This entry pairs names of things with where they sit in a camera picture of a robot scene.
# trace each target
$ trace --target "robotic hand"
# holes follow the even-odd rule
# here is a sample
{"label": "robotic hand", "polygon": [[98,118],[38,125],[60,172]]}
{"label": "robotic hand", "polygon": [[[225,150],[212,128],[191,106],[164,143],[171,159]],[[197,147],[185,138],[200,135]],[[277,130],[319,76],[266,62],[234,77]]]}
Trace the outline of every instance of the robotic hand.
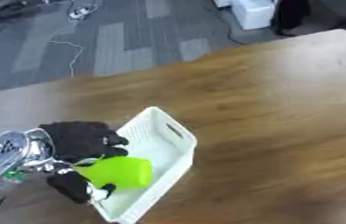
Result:
{"label": "robotic hand", "polygon": [[[89,165],[98,158],[126,156],[128,152],[117,145],[127,143],[101,122],[56,122],[26,132],[4,132],[0,135],[0,203],[33,172],[52,174],[47,179],[51,186],[83,203],[93,189],[74,166]],[[109,193],[115,189],[113,185],[104,188]]]}
{"label": "robotic hand", "polygon": [[57,122],[40,125],[52,138],[55,145],[54,175],[47,183],[76,203],[90,200],[91,193],[105,199],[116,189],[106,184],[101,191],[74,170],[76,166],[89,166],[94,161],[112,157],[125,157],[128,151],[117,147],[126,145],[128,140],[100,122]]}

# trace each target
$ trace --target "wooden table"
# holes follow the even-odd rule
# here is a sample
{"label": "wooden table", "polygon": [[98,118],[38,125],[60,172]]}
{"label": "wooden table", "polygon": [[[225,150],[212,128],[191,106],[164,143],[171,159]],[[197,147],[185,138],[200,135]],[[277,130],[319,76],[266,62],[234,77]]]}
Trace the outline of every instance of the wooden table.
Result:
{"label": "wooden table", "polygon": [[[141,223],[346,224],[346,31],[3,91],[0,131],[63,120],[118,127],[151,105],[199,145],[191,171]],[[103,221],[34,179],[0,208],[0,223]]]}

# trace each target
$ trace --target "black bag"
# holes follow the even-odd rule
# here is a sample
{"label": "black bag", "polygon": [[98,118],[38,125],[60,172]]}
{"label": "black bag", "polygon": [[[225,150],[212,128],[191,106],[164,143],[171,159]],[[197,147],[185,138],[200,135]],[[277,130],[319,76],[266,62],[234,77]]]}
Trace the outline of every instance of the black bag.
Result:
{"label": "black bag", "polygon": [[272,27],[278,35],[284,35],[284,30],[292,30],[302,24],[305,17],[310,15],[308,0],[279,0]]}

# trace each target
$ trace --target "plastic basket handle hole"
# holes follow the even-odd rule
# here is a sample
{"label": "plastic basket handle hole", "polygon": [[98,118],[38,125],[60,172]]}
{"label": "plastic basket handle hole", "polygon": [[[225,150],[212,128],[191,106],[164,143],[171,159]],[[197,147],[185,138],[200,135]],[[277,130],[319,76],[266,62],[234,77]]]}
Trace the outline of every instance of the plastic basket handle hole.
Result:
{"label": "plastic basket handle hole", "polygon": [[175,135],[177,135],[177,136],[180,137],[180,138],[183,138],[183,135],[182,135],[177,129],[175,129],[171,124],[167,123],[166,126],[167,126],[167,128],[168,128],[169,130],[171,130]]}

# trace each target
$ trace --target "white cable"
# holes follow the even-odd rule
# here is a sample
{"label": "white cable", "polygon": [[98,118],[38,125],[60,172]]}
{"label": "white cable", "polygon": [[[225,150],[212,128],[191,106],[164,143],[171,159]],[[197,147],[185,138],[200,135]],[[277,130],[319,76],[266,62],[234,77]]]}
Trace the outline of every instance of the white cable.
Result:
{"label": "white cable", "polygon": [[70,77],[74,77],[74,69],[73,69],[73,65],[74,63],[77,61],[77,59],[79,58],[79,56],[81,55],[82,51],[84,50],[84,46],[81,45],[74,45],[70,42],[65,42],[65,41],[55,41],[55,40],[50,40],[49,43],[53,43],[53,44],[61,44],[61,45],[69,45],[69,46],[73,46],[75,48],[78,48],[79,51],[77,52],[77,54],[74,56],[74,58],[72,59],[72,61],[69,64],[69,68],[70,68]]}
{"label": "white cable", "polygon": [[[68,0],[68,1],[63,1],[63,2],[57,2],[57,3],[48,3],[48,4],[66,4],[66,3],[73,3],[76,0]],[[92,12],[96,11],[99,9],[99,5],[98,4],[86,4],[89,6],[93,6],[94,9],[89,11],[89,14],[91,14]],[[68,22],[69,23],[74,23],[71,25],[77,25],[79,22],[81,22],[82,20],[84,20],[85,17],[82,17],[81,19],[71,19],[70,17],[68,18]],[[67,26],[62,27],[62,29],[58,29],[57,31],[55,31],[54,33],[59,33],[61,30],[63,29],[67,29]],[[56,41],[56,40],[50,40],[49,43],[53,43],[53,44],[58,44],[58,45],[69,45],[69,46],[73,46],[77,49],[79,49],[77,51],[77,54],[74,56],[74,58],[72,59],[72,61],[69,63],[69,69],[70,69],[70,77],[74,78],[74,63],[76,63],[77,59],[80,57],[80,55],[82,54],[82,52],[84,51],[84,46],[82,45],[75,45],[73,43],[67,42],[67,41]]]}

